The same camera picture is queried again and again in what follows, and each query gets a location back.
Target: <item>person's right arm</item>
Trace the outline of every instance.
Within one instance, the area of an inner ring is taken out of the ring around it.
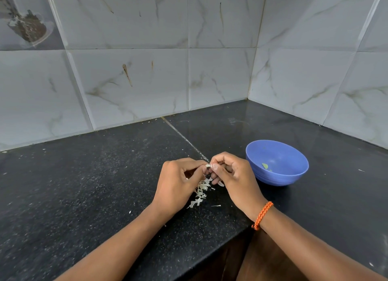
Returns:
[[[253,222],[268,202],[262,195],[249,162],[221,153],[210,162],[213,184],[222,180],[234,204]],[[387,280],[309,233],[274,206],[260,227],[299,270],[312,281]]]

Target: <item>hand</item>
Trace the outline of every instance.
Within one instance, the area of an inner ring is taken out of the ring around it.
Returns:
[[[158,212],[162,212],[169,219],[181,210],[190,195],[195,191],[198,183],[203,180],[207,162],[193,160],[192,158],[181,158],[180,160],[166,161],[160,172],[158,186],[153,205]],[[186,171],[194,170],[190,179],[186,179]]]
[[[213,156],[210,165],[212,183],[222,180],[234,204],[255,221],[268,201],[260,191],[249,162],[223,152]]]

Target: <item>pile of garlic peels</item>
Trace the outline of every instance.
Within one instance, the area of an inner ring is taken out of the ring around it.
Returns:
[[[190,202],[190,205],[187,207],[187,208],[193,208],[195,204],[197,204],[197,206],[206,198],[206,194],[204,193],[204,191],[207,191],[207,189],[210,187],[210,182],[213,181],[212,178],[209,178],[209,179],[205,179],[205,180],[202,180],[199,182],[198,186],[196,187],[195,189],[195,192],[196,192],[196,196],[195,196],[195,200],[192,200]],[[221,182],[218,182],[218,185],[220,186],[224,186],[224,184],[222,184]]]

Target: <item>forearm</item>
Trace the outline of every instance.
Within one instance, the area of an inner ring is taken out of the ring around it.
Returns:
[[[324,243],[275,207],[268,210],[260,226],[309,280],[386,280]]]
[[[57,281],[122,280],[144,247],[169,219],[149,205],[135,220],[58,277]]]

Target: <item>person's left arm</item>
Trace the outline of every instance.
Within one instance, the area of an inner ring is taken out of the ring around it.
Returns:
[[[126,227],[60,275],[57,281],[119,281],[160,228],[181,210],[206,174],[207,162],[166,161],[152,203]],[[184,172],[195,170],[189,180]]]

